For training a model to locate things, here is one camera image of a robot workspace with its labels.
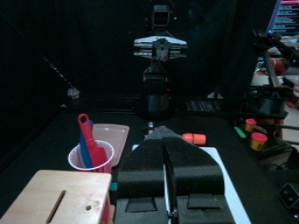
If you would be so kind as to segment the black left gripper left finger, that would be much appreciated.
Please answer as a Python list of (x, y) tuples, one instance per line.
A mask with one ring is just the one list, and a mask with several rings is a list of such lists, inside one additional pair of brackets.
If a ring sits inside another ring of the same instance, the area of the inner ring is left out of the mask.
[(169, 224), (164, 128), (152, 128), (117, 171), (116, 224)]

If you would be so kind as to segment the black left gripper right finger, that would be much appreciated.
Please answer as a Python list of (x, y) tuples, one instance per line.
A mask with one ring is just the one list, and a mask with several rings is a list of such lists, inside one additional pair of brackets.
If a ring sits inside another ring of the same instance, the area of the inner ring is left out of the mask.
[(218, 163), (170, 131), (162, 137), (162, 163), (172, 224), (235, 224)]

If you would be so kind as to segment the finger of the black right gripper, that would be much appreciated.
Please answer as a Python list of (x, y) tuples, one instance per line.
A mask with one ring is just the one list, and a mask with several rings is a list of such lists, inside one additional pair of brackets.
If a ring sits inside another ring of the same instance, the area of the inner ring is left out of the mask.
[(160, 60), (161, 61), (168, 60), (169, 48), (170, 48), (170, 43), (165, 39), (161, 43), (161, 55), (160, 55)]
[(152, 43), (152, 60), (160, 60), (160, 41), (158, 39)]

